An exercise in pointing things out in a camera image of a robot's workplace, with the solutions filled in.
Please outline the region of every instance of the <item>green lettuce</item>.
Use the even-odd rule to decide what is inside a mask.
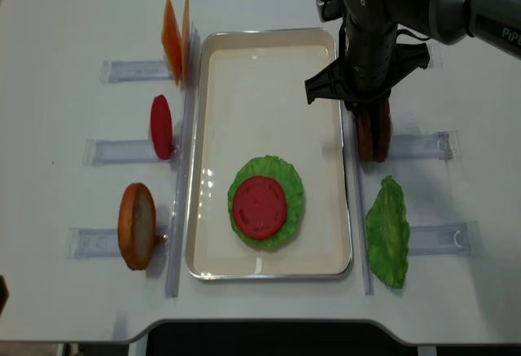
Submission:
[[[276,180],[284,190],[286,197],[286,221],[277,234],[265,240],[253,240],[245,236],[235,224],[232,214],[234,196],[237,188],[239,188],[241,183],[256,175],[270,177]],[[294,235],[298,230],[300,212],[302,212],[303,206],[304,188],[302,187],[299,174],[293,165],[278,156],[264,156],[250,160],[239,170],[228,190],[228,213],[230,214],[231,228],[244,243],[254,248],[273,250]]]
[[[403,288],[409,269],[410,228],[406,218],[404,192],[389,175],[366,216],[369,265],[373,273],[391,288]]]

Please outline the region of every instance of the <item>robotic arm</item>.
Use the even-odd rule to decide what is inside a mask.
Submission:
[[[305,82],[308,103],[344,101],[355,116],[362,160],[385,160],[391,88],[429,64],[426,44],[396,43],[401,34],[416,37],[398,24],[448,45],[477,37],[521,58],[521,0],[317,0],[317,8],[322,21],[343,23],[339,58]]]

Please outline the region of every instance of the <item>tomato slice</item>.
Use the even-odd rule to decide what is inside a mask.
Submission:
[[[162,160],[170,159],[173,150],[172,116],[164,95],[158,95],[152,102],[150,133],[157,157]]]
[[[275,235],[286,220],[286,197],[273,178],[255,176],[237,188],[232,214],[240,231],[253,240]]]

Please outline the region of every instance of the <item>metal tray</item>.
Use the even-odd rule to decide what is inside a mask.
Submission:
[[[203,45],[187,192],[186,264],[198,279],[327,278],[352,259],[340,105],[309,106],[304,80],[335,58],[324,29],[218,33]],[[304,184],[299,234],[275,252],[233,232],[227,192],[251,158],[276,155]]]

